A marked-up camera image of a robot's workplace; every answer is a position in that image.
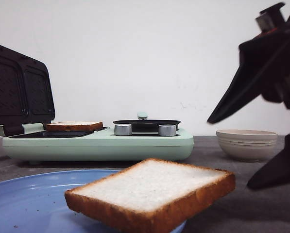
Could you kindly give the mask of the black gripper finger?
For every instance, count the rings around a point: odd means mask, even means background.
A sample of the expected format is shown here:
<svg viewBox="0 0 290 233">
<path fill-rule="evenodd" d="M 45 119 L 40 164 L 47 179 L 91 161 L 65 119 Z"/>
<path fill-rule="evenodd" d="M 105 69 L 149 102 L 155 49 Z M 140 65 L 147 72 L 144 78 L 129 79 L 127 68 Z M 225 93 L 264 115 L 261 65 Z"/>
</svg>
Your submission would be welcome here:
<svg viewBox="0 0 290 233">
<path fill-rule="evenodd" d="M 290 183 L 290 134 L 285 136 L 284 148 L 251 177 L 247 186 L 252 190 L 260 190 L 288 183 Z"/>
</svg>

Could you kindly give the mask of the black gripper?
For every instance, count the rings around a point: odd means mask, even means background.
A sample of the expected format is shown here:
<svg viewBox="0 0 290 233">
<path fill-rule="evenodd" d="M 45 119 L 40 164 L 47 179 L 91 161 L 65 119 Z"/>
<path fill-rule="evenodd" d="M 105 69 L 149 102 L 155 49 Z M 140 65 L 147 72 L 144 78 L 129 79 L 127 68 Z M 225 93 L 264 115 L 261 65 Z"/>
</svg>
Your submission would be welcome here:
<svg viewBox="0 0 290 233">
<path fill-rule="evenodd" d="M 259 12 L 261 33 L 239 45 L 239 67 L 208 123 L 228 118 L 259 95 L 290 110 L 290 16 L 284 19 L 284 5 L 279 2 Z"/>
</svg>

